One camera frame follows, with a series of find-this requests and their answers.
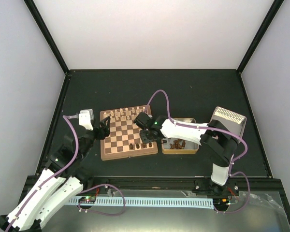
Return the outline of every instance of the dark table surface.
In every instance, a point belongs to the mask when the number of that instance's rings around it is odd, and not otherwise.
[[[238,160],[232,172],[243,171],[247,176],[267,176],[264,154],[253,126],[249,107],[235,70],[91,70],[72,71],[67,94],[61,109],[50,152],[55,151],[63,136],[72,136],[62,115],[75,115],[92,108],[99,120],[100,111],[147,104],[151,95],[163,89],[170,99],[172,117],[191,117],[197,123],[209,122],[217,106],[247,117],[243,139],[248,153]],[[151,103],[153,116],[166,115],[166,101],[162,93]],[[81,136],[85,129],[72,124]],[[236,155],[243,151],[242,145]],[[202,148],[195,155],[165,155],[161,145],[155,155],[102,161],[100,142],[91,149],[86,168],[95,176],[210,176],[212,164]]]

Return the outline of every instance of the purple cable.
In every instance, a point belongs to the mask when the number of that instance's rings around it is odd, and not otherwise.
[[[124,204],[122,210],[121,210],[119,213],[116,213],[116,214],[108,214],[108,213],[103,213],[103,212],[100,212],[100,211],[90,210],[90,209],[88,209],[87,211],[88,211],[88,212],[92,212],[92,213],[102,214],[102,215],[105,215],[105,216],[119,216],[119,215],[123,214],[123,213],[125,212],[125,210],[126,210],[126,200],[125,200],[125,197],[124,197],[124,195],[122,194],[122,192],[121,192],[117,187],[115,187],[114,185],[110,185],[110,184],[101,184],[101,185],[96,185],[96,186],[94,186],[94,187],[92,187],[92,188],[89,188],[89,189],[87,189],[87,190],[84,190],[84,191],[82,191],[82,192],[80,192],[80,193],[89,192],[89,191],[91,191],[91,190],[94,190],[94,189],[99,188],[99,187],[102,187],[102,186],[108,186],[108,187],[114,188],[114,189],[116,189],[116,190],[119,192],[119,194],[120,194],[121,197],[122,197],[123,204]],[[86,211],[85,209],[82,209],[82,208],[81,208],[81,203],[82,203],[82,202],[80,202],[80,203],[78,204],[78,208],[79,208],[80,210]]]
[[[217,213],[220,213],[220,214],[234,214],[234,213],[238,213],[238,212],[242,211],[242,210],[247,206],[247,204],[248,204],[248,202],[249,202],[249,198],[250,198],[250,184],[249,184],[249,181],[248,181],[247,176],[246,176],[243,172],[235,172],[234,174],[231,175],[231,177],[233,177],[233,176],[235,176],[235,175],[238,175],[238,174],[243,175],[243,176],[245,177],[246,182],[247,182],[248,196],[247,196],[247,200],[246,200],[245,204],[243,204],[243,206],[240,207],[239,209],[234,210],[234,211],[231,211],[231,212],[227,212],[227,211],[226,211],[226,212],[224,212],[224,211],[219,211],[219,210],[216,209],[216,207],[214,207],[214,210],[215,210]]]
[[[70,160],[70,162],[64,166],[62,169],[60,169],[58,172],[56,172],[55,174],[53,174],[52,176],[50,176],[49,178],[47,178],[46,180],[44,180],[40,185],[39,185],[39,188],[41,188],[44,184],[46,184],[51,178],[59,175],[60,173],[62,173],[64,170],[66,170],[73,162],[74,160],[76,159],[77,157],[77,154],[78,154],[78,138],[77,138],[77,134],[76,134],[76,131],[73,127],[73,125],[71,124],[71,122],[68,120],[68,117],[67,116],[62,116],[63,119],[67,122],[67,124],[69,125],[69,127],[71,128],[72,130],[72,133],[74,135],[74,138],[75,138],[75,153],[74,153],[74,156],[73,158]],[[23,211],[23,209],[25,208],[25,206],[28,204],[28,202],[31,200],[31,198],[36,194],[37,190],[34,190],[34,192],[27,198],[27,200],[24,202],[24,204],[20,207],[19,211],[17,212],[17,214],[15,215],[15,217],[18,217],[21,212]],[[8,227],[6,228],[5,232],[8,232],[9,229],[11,228],[11,226],[13,225],[13,223],[15,222],[15,219],[13,219],[11,221],[11,223],[8,225]]]
[[[171,118],[171,115],[170,115],[170,103],[169,103],[169,97],[167,95],[167,93],[162,90],[162,89],[159,89],[157,90],[156,92],[154,92],[154,94],[151,96],[151,98],[149,99],[148,103],[147,103],[147,106],[149,106],[149,104],[151,103],[151,101],[153,100],[154,96],[159,93],[159,92],[162,92],[166,98],[166,106],[167,106],[167,113],[168,113],[168,118],[169,120],[174,124],[174,119]],[[179,125],[179,126],[182,126],[182,127],[187,127],[187,128],[194,128],[194,129],[200,129],[200,130],[212,130],[212,131],[219,131],[219,132],[222,132],[222,133],[225,133],[225,134],[228,134],[236,139],[238,139],[245,147],[244,151],[238,155],[237,157],[233,158],[231,161],[230,161],[230,166],[229,166],[229,175],[231,173],[231,169],[232,169],[232,166],[234,164],[234,162],[236,160],[238,160],[239,158],[243,157],[243,155],[245,155],[248,151],[248,146],[246,144],[246,142],[239,136],[237,136],[236,134],[233,134],[227,130],[222,130],[222,129],[218,129],[218,128],[212,128],[212,127],[197,127],[197,126],[193,126],[193,125],[186,125],[186,124],[183,124],[183,123],[180,123],[180,122],[176,122],[176,125]]]

